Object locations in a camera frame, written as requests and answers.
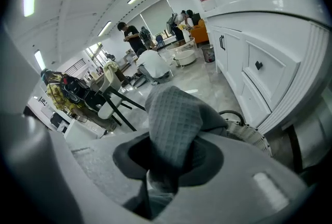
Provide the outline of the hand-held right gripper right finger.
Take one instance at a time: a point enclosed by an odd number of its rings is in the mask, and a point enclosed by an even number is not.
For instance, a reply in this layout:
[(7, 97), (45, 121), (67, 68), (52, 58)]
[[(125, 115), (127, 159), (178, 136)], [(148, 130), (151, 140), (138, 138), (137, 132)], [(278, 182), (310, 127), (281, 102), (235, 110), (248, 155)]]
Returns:
[(223, 164), (206, 184), (181, 187), (154, 223), (284, 223), (310, 194), (290, 169), (250, 144), (200, 133)]

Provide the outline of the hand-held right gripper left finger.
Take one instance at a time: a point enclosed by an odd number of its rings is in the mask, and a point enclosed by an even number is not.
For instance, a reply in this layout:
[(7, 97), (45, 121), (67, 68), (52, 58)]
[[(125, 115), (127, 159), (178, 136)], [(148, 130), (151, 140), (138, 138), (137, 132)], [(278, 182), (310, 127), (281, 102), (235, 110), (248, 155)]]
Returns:
[(1, 31), (1, 157), (33, 205), (54, 223), (144, 223), (103, 195), (61, 135), (23, 110), (37, 75)]

